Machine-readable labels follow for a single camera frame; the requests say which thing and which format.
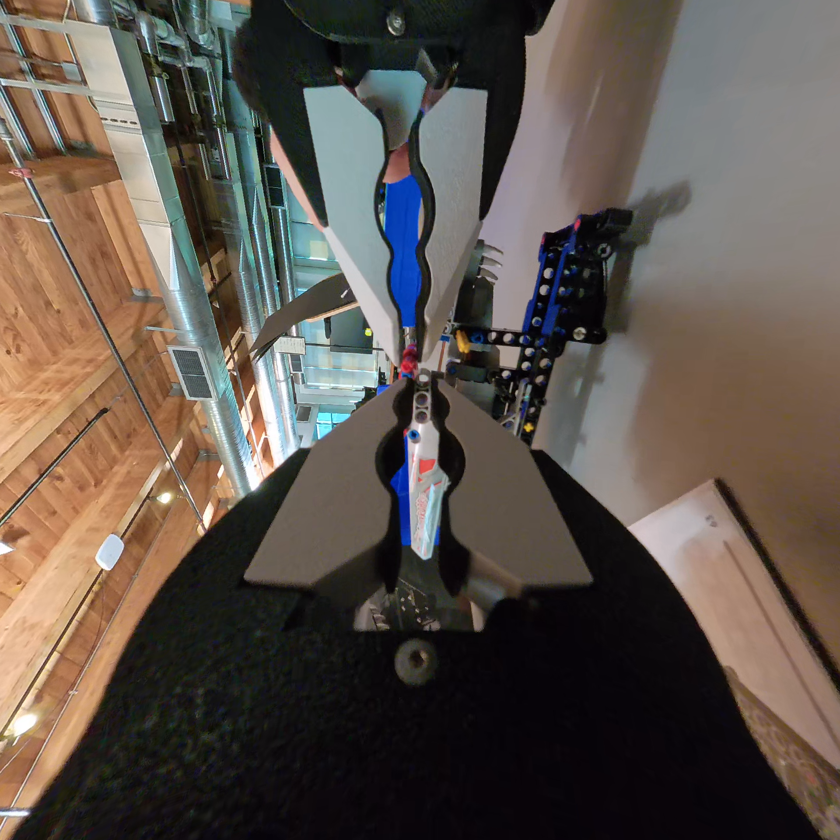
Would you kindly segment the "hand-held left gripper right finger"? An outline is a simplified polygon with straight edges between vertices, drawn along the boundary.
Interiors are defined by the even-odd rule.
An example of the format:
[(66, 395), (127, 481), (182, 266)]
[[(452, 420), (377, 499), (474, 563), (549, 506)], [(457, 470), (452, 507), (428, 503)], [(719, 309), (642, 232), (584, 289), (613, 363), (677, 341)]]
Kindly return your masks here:
[(591, 586), (534, 453), (443, 380), (434, 396), (451, 481), (438, 547), (445, 586), (483, 619), (504, 600)]

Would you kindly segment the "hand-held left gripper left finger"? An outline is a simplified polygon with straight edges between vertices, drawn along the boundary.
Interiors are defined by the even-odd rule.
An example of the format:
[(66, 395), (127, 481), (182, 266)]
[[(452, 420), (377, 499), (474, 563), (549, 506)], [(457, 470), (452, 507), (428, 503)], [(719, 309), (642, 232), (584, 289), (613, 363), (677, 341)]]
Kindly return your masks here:
[(392, 480), (405, 465), (414, 380), (403, 378), (308, 449), (244, 580), (357, 610), (396, 588), (403, 541)]

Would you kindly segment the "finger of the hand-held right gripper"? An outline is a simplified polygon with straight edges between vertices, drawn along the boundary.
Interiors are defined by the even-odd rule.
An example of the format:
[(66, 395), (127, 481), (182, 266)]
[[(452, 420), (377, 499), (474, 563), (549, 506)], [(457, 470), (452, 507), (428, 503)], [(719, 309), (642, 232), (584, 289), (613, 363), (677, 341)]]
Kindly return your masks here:
[(409, 136), (409, 159), (423, 197), (417, 247), (423, 310), (416, 328), (424, 363), (444, 332), (480, 232), (487, 97), (481, 89), (451, 88), (417, 115)]
[(303, 96), (327, 214), (324, 235), (374, 337), (399, 361), (403, 327), (376, 200), (389, 154), (411, 130), (413, 73), (370, 70), (359, 98), (341, 85), (304, 88)]

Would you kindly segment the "brick-built toy truck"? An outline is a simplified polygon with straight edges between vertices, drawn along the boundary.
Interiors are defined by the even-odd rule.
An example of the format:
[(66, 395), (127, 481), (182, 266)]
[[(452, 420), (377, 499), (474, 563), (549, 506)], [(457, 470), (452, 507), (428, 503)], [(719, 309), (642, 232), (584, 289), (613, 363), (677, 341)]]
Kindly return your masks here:
[[(449, 384), (490, 385), (490, 415), (527, 446), (532, 445), (555, 361), (568, 343), (606, 340), (607, 263), (613, 244), (633, 221), (633, 212), (607, 208), (578, 216), (572, 225), (543, 234), (539, 275), (518, 331), (493, 329), (478, 307), (492, 291), (489, 274), (468, 275), (447, 323), (457, 354), (444, 378)], [(438, 432), (407, 427), (411, 466), (410, 507), (415, 554), (429, 560), (439, 542), (444, 493), (450, 479), (438, 463)]]

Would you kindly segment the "grey desk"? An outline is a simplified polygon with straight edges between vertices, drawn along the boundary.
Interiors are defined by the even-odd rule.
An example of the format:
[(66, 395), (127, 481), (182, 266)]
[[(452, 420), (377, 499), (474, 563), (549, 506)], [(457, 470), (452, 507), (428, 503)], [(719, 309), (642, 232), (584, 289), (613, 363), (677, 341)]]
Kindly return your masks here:
[(723, 480), (835, 667), (838, 5), (556, 2), (482, 231), (514, 327), (544, 231), (634, 210), (537, 446), (625, 524)]

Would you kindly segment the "blue open-front bin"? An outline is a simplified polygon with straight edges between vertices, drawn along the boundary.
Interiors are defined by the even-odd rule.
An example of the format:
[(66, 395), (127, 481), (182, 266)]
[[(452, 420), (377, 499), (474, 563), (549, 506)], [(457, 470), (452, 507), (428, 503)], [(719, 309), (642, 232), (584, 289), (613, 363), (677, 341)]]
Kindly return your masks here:
[[(413, 175), (385, 187), (385, 236), (392, 247), (390, 289), (399, 311), (400, 330), (417, 326), (417, 300), (422, 277), (417, 263), (419, 216), (423, 207), (419, 184)], [(407, 433), (404, 433), (404, 464), (392, 478), (398, 499), (400, 530), (403, 547), (412, 545), (411, 527), (411, 466), (407, 453)]]

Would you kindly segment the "black toy set box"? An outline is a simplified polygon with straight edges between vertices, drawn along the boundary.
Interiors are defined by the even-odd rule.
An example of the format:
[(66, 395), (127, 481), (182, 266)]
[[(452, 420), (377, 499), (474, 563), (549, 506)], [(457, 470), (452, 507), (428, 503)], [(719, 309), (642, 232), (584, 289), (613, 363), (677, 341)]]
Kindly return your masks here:
[(476, 630), (473, 608), (462, 595), (451, 595), (435, 558), (422, 560), (404, 549), (395, 588), (377, 590), (357, 611), (353, 628), (400, 634)]

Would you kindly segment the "dark angled panel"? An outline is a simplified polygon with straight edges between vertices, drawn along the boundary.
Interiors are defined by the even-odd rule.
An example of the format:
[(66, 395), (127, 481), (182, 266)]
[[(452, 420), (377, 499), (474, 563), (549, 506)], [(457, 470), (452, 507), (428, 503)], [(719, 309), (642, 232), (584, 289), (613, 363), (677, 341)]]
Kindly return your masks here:
[(359, 306), (344, 274), (331, 275), (268, 316), (250, 347), (250, 358), (253, 362), (259, 361), (281, 337), (301, 322), (330, 318)]

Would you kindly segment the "instruction booklet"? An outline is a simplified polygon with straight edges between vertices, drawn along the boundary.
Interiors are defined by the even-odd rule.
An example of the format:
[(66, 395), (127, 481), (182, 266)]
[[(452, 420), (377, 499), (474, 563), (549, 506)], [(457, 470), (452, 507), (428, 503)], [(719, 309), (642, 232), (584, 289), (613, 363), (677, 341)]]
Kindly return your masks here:
[(838, 666), (721, 479), (630, 527), (694, 613), (753, 739), (820, 838), (839, 838)]

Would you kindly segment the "louvred white vent grille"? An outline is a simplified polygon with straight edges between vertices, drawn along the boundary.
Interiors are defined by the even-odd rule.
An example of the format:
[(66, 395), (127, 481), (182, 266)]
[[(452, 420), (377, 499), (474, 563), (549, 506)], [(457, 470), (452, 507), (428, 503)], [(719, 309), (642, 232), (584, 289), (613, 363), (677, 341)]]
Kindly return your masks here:
[(193, 402), (215, 402), (217, 389), (207, 366), (202, 349), (185, 345), (166, 347), (175, 368), (178, 381), (187, 400)]

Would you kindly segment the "silver spiral duct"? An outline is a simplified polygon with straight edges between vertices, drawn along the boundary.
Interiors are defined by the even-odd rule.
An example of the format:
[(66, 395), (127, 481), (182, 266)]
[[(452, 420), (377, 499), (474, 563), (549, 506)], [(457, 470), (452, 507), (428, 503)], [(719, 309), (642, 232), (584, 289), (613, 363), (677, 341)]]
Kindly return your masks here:
[(279, 467), (299, 448), (300, 438), (288, 362), (274, 350), (256, 350), (259, 333), (279, 304), (265, 200), (252, 161), (240, 153), (238, 134), (225, 126), (216, 132), (225, 171), (219, 208), (226, 242), (234, 250), (234, 283), (269, 451), (274, 467)]

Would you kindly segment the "silver ventilation duct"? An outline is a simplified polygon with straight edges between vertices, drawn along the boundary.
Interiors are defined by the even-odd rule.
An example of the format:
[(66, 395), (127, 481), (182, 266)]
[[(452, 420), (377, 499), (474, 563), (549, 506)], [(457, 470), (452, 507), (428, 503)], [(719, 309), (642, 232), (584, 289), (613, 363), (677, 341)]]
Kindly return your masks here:
[(106, 25), (71, 20), (67, 29), (154, 259), (177, 341), (203, 351), (215, 398), (202, 406), (234, 498), (240, 499), (257, 486), (257, 471), (140, 48), (132, 34)]

